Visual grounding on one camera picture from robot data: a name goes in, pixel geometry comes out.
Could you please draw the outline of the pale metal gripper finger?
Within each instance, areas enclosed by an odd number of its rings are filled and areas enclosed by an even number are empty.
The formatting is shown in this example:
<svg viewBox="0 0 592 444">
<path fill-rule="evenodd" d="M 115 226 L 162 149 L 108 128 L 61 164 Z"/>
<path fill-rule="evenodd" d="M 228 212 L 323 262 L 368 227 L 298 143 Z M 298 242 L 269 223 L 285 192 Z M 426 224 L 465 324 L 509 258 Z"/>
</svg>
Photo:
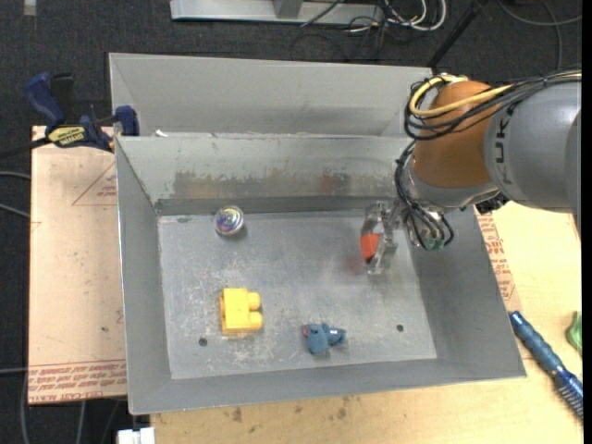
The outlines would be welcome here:
<svg viewBox="0 0 592 444">
<path fill-rule="evenodd" d="M 390 267 L 391 260 L 399 247 L 393 239 L 392 232 L 376 233 L 375 237 L 376 247 L 367 261 L 367 273 L 372 276 L 380 275 Z"/>
<path fill-rule="evenodd" d="M 364 235 L 384 236 L 388 232 L 388 207 L 382 202 L 369 205 L 364 211 Z"/>
</svg>

